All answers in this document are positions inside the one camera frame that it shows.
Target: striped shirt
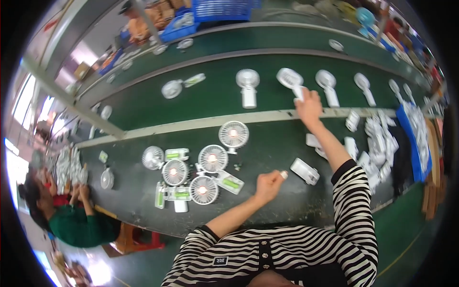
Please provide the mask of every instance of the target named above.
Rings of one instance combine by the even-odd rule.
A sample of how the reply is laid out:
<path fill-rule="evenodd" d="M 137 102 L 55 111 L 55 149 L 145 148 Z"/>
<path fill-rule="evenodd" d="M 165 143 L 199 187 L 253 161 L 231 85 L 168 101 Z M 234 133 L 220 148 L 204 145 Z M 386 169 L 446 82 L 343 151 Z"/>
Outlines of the striped shirt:
<path fill-rule="evenodd" d="M 218 238 L 202 226 L 185 238 L 161 286 L 246 286 L 264 270 L 300 286 L 370 286 L 378 247 L 367 176 L 349 160 L 331 182 L 335 232 L 300 225 Z"/>

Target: orange light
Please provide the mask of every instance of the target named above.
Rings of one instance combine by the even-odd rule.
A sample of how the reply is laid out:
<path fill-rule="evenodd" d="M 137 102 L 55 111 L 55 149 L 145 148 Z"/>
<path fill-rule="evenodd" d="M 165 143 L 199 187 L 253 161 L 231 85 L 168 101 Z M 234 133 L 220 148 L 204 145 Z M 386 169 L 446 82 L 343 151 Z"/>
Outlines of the orange light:
<path fill-rule="evenodd" d="M 205 186 L 200 186 L 198 192 L 199 194 L 204 195 L 207 192 L 207 188 Z"/>

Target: woman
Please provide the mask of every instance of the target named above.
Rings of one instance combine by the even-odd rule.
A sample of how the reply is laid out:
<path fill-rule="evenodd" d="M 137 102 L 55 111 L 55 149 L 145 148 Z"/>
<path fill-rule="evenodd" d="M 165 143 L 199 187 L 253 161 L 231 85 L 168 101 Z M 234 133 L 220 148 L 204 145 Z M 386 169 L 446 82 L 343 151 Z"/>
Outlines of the woman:
<path fill-rule="evenodd" d="M 93 210 L 86 185 L 75 185 L 69 205 L 59 207 L 54 206 L 52 195 L 33 174 L 28 174 L 18 189 L 35 223 L 69 245 L 96 247 L 115 241 L 119 235 L 121 222 Z M 79 195 L 82 208 L 74 205 Z"/>
<path fill-rule="evenodd" d="M 295 99 L 298 115 L 320 144 L 335 173 L 335 232 L 309 226 L 234 232 L 275 199 L 284 181 L 277 170 L 261 174 L 254 196 L 192 231 L 162 286 L 370 286 L 378 247 L 365 172 L 319 119 L 316 91 Z"/>

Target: fan grille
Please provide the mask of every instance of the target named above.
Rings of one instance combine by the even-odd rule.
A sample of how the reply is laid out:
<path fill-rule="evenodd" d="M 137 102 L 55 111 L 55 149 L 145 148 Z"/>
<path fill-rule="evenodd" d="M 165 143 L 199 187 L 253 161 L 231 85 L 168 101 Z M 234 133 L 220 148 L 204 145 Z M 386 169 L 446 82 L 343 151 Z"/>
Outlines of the fan grille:
<path fill-rule="evenodd" d="M 227 147 L 241 147 L 249 139 L 249 129 L 238 121 L 227 122 L 218 131 L 218 138 Z"/>
<path fill-rule="evenodd" d="M 173 159 L 162 167 L 162 176 L 170 186 L 181 185 L 188 177 L 188 167 L 183 161 Z"/>
<path fill-rule="evenodd" d="M 216 173 L 218 169 L 225 169 L 228 164 L 226 150 L 218 145 L 209 145 L 201 150 L 198 163 L 208 173 Z"/>
<path fill-rule="evenodd" d="M 151 170 L 160 168 L 161 163 L 164 162 L 164 152 L 157 146 L 148 147 L 142 156 L 143 165 Z"/>
<path fill-rule="evenodd" d="M 208 176 L 198 176 L 190 183 L 191 199 L 197 204 L 211 204 L 217 199 L 218 186 Z"/>

